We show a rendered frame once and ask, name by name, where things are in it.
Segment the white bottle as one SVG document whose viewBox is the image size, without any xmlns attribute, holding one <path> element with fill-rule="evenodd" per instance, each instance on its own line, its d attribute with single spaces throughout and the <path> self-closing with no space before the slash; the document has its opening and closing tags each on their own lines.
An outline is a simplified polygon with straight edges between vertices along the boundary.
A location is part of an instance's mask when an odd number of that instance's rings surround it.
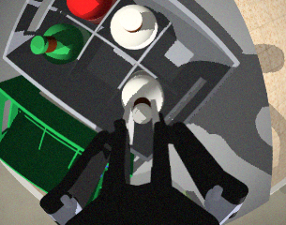
<svg viewBox="0 0 286 225">
<path fill-rule="evenodd" d="M 111 21 L 113 39 L 120 46 L 131 50 L 142 49 L 149 45 L 157 31 L 158 22 L 155 15 L 150 9 L 141 5 L 121 7 Z"/>
<path fill-rule="evenodd" d="M 145 70 L 134 72 L 122 91 L 121 102 L 125 109 L 132 102 L 132 118 L 138 124 L 146 124 L 152 118 L 150 99 L 156 99 L 158 112 L 163 107 L 164 93 L 160 83 Z"/>
</svg>

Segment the green crate with dividers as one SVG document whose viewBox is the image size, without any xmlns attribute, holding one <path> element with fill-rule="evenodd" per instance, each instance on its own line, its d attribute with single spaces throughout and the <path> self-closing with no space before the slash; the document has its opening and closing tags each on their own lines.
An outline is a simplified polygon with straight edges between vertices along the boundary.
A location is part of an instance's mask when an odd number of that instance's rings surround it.
<svg viewBox="0 0 286 225">
<path fill-rule="evenodd" d="M 0 159 L 44 192 L 60 184 L 97 133 L 24 76 L 0 82 Z"/>
</svg>

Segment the dark grey divided crate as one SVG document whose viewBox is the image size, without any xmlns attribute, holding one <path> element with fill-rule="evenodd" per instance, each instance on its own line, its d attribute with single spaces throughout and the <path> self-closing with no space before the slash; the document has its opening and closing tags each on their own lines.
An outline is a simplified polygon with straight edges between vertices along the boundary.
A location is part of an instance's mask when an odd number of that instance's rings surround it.
<svg viewBox="0 0 286 225">
<path fill-rule="evenodd" d="M 125 111 L 121 102 L 123 88 L 136 71 L 145 70 L 159 81 L 164 93 L 160 113 L 165 122 L 198 84 L 206 81 L 168 125 L 172 126 L 176 122 L 186 125 L 240 64 L 225 44 L 177 0 L 116 0 L 100 24 L 76 17 L 68 9 L 67 0 L 52 0 L 36 31 L 27 31 L 42 1 L 25 1 L 3 59 L 97 131 L 114 132 L 113 122 L 121 119 Z M 113 15 L 127 5 L 144 6 L 157 19 L 156 39 L 142 49 L 118 46 L 111 34 Z M 31 51 L 32 39 L 43 36 L 58 23 L 80 26 L 93 33 L 75 62 L 56 65 L 42 53 Z"/>
</svg>

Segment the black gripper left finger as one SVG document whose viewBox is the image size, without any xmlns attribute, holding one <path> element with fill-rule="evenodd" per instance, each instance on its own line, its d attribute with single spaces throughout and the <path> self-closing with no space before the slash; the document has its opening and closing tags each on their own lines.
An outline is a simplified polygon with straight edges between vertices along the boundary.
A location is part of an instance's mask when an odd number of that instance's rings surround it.
<svg viewBox="0 0 286 225">
<path fill-rule="evenodd" d="M 98 225 L 122 224 L 124 184 L 130 184 L 130 145 L 135 123 L 132 110 L 132 102 L 127 102 L 123 117 L 113 122 L 115 131 L 101 130 L 61 183 L 41 198 L 40 206 L 58 225 L 65 225 L 83 210 L 108 162 L 95 219 Z"/>
</svg>

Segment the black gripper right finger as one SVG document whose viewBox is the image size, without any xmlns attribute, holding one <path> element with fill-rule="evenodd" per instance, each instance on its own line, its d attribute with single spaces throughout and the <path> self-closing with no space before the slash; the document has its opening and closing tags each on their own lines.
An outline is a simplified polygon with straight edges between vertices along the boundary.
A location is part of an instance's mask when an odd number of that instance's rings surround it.
<svg viewBox="0 0 286 225">
<path fill-rule="evenodd" d="M 173 186 L 168 144 L 173 144 L 183 161 L 204 198 L 207 212 L 218 220 L 219 225 L 235 217 L 248 195 L 248 187 L 225 172 L 184 123 L 166 125 L 163 114 L 158 112 L 156 100 L 150 99 L 150 102 L 154 140 L 147 211 L 149 224 L 173 225 Z"/>
</svg>

